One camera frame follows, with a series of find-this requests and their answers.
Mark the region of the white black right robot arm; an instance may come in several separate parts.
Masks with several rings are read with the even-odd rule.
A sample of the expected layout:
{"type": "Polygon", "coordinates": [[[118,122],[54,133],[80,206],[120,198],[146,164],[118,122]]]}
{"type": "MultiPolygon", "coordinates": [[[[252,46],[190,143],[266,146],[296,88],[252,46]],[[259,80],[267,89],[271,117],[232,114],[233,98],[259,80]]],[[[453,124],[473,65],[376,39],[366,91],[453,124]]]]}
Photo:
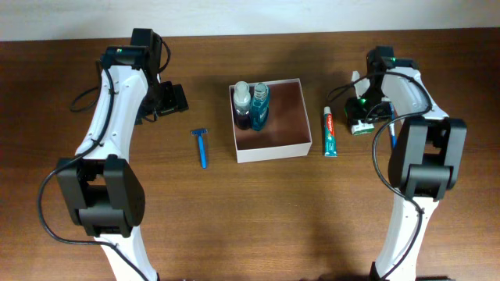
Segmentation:
{"type": "Polygon", "coordinates": [[[414,280],[416,261],[430,217],[458,179],[467,126],[452,119],[432,99],[412,59],[389,46],[366,55],[367,73],[352,74],[355,97],[345,103],[352,134],[381,123],[372,148],[396,122],[402,127],[391,149],[382,183],[394,193],[384,246],[373,261],[371,280],[414,280]]]}

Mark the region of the teal Listerine mouthwash bottle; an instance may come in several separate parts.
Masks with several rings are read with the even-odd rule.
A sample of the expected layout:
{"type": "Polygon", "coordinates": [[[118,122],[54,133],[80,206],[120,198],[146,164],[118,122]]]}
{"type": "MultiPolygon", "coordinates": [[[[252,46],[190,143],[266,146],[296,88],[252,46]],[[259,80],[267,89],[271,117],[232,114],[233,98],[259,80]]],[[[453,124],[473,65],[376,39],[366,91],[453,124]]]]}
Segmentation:
{"type": "Polygon", "coordinates": [[[265,83],[258,83],[254,87],[251,105],[252,129],[260,131],[266,125],[269,113],[270,89],[265,83]]]}

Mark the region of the clear purple soap dispenser bottle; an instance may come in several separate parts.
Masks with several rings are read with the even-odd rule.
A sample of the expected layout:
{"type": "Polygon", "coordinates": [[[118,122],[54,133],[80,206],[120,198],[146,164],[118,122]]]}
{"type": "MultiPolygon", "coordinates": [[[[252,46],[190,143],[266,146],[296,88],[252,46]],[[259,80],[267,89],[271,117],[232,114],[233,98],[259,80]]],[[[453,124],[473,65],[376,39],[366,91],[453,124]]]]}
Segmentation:
{"type": "Polygon", "coordinates": [[[234,85],[233,104],[235,111],[235,122],[239,129],[248,130],[251,126],[250,108],[252,96],[250,87],[244,81],[234,85]]]}

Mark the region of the pink cardboard box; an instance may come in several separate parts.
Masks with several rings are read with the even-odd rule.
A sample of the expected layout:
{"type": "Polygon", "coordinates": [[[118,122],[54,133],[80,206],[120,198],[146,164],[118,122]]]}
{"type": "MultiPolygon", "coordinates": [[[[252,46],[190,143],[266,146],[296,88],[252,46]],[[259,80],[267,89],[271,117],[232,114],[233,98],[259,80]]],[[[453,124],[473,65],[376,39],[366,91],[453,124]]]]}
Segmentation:
{"type": "Polygon", "coordinates": [[[260,131],[233,126],[239,163],[306,156],[312,146],[305,99],[299,78],[267,81],[270,113],[260,131]]]}

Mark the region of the green white Dettol soap box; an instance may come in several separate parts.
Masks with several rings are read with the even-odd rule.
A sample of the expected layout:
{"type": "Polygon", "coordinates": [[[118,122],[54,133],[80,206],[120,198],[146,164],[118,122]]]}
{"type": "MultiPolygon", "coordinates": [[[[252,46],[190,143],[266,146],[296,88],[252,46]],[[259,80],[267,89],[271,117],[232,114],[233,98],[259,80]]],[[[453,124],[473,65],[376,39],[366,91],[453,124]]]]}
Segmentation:
{"type": "Polygon", "coordinates": [[[363,135],[372,133],[374,131],[374,125],[371,123],[364,123],[361,120],[355,120],[350,125],[350,130],[353,136],[363,135]]]}

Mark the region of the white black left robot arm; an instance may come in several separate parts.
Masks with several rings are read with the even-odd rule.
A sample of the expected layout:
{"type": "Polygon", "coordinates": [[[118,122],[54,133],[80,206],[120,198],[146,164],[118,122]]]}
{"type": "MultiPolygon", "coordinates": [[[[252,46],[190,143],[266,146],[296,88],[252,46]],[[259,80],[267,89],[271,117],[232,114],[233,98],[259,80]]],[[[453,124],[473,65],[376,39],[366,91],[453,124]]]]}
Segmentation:
{"type": "Polygon", "coordinates": [[[100,94],[87,134],[73,159],[62,158],[56,177],[73,223],[104,250],[118,280],[157,280],[140,225],[145,192],[129,164],[134,127],[188,109],[179,84],[160,80],[166,42],[135,28],[130,43],[100,58],[100,94]]]}

